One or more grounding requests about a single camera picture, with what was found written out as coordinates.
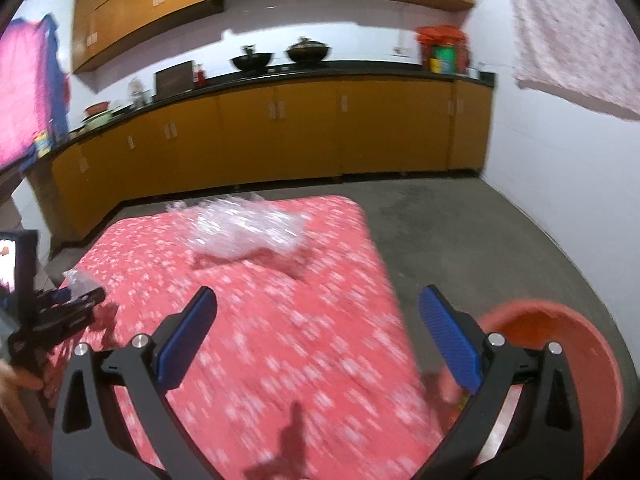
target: silver screw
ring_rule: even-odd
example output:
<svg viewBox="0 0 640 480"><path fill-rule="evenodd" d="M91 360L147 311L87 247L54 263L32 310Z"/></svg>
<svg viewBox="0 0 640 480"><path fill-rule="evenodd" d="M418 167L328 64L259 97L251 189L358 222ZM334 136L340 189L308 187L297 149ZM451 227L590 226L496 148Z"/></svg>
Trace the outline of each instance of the silver screw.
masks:
<svg viewBox="0 0 640 480"><path fill-rule="evenodd" d="M491 346L502 346L505 341L506 340L502 334L498 334L497 332L491 332L489 334L489 343L491 343Z"/></svg>
<svg viewBox="0 0 640 480"><path fill-rule="evenodd" d="M131 340L131 344L135 346L135 348L144 348L147 343L149 343L149 336L147 334L135 335Z"/></svg>
<svg viewBox="0 0 640 480"><path fill-rule="evenodd" d="M86 354L88 351L89 351L89 345L87 343L80 343L74 349L74 354L82 356L82 355Z"/></svg>
<svg viewBox="0 0 640 480"><path fill-rule="evenodd" d="M552 341L549 343L549 351L554 355L560 355L562 353L562 345Z"/></svg>

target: gray floor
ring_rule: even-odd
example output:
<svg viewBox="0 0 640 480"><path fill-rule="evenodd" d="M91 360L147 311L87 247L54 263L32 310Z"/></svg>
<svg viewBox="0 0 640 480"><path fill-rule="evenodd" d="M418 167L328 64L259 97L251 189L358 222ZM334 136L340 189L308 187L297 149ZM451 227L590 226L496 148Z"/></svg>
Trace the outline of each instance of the gray floor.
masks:
<svg viewBox="0 0 640 480"><path fill-rule="evenodd" d="M638 377L607 309L553 242L482 180L377 180L260 191L268 200L326 194L347 196L364 209L423 372L443 364L418 318L416 299L424 285L435 283L452 304L474 315L514 298L553 300L583 314L609 341L625 383L628 420L638 396ZM164 208L165 202L130 206L113 221ZM47 272L55 278L89 247L62 251Z"/></svg>

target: red tablecloth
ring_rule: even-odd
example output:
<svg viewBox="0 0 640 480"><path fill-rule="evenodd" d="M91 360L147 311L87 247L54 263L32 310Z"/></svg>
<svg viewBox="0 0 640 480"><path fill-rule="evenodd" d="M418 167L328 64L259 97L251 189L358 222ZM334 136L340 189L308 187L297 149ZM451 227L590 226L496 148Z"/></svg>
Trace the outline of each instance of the red tablecloth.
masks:
<svg viewBox="0 0 640 480"><path fill-rule="evenodd" d="M308 218L287 272L276 258L194 258L175 240L173 212L107 229L76 269L108 300L95 326L57 349L56 378L80 339L124 345L207 285L218 318L167 397L225 478L410 478L442 434L364 215L338 196L278 204ZM160 465L126 392L117 395L141 456Z"/></svg>

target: phone screen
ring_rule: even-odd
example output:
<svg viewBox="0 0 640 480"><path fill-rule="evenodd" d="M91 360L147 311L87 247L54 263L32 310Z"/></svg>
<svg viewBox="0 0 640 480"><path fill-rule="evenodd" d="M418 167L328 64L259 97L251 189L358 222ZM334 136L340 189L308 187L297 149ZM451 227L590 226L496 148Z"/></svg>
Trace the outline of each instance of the phone screen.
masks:
<svg viewBox="0 0 640 480"><path fill-rule="evenodd" d="M15 242L0 240L0 286L15 290Z"/></svg>

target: black countertop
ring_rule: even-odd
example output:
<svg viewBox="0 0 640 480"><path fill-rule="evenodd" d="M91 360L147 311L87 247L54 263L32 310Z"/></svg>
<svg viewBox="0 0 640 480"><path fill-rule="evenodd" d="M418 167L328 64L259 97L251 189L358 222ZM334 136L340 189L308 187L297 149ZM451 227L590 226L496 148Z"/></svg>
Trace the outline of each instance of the black countertop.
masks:
<svg viewBox="0 0 640 480"><path fill-rule="evenodd" d="M313 68L306 68L304 66L291 63L268 66L264 72L260 73L232 72L229 74L208 78L207 85L203 88L194 89L167 99L155 101L152 104L140 108L139 110L132 110L130 112L126 112L124 114L116 116L108 124L105 124L104 126L100 126L98 128L94 128L93 130L88 131L85 134L78 135L75 139L71 139L64 144L56 146L49 153L44 155L39 160L35 161L33 165L56 156L76 142L84 142L87 139L91 139L92 137L103 134L114 126L125 123L126 121L129 121L139 115L146 114L153 110L157 110L158 108L180 101L205 96L208 94L215 94L235 88L243 88L269 83L279 83L288 80L358 75L415 77L421 79L433 79L438 81L462 80L489 86L491 88L495 84L495 74L492 72L480 72L480 79L473 79L463 75L434 74L433 72L429 72L418 64L397 63L393 61L325 61ZM9 167L4 168L4 170L0 170L0 174L4 173L4 171L8 170L9 168L16 166L16 164L18 163L20 163L20 161L16 161Z"/></svg>

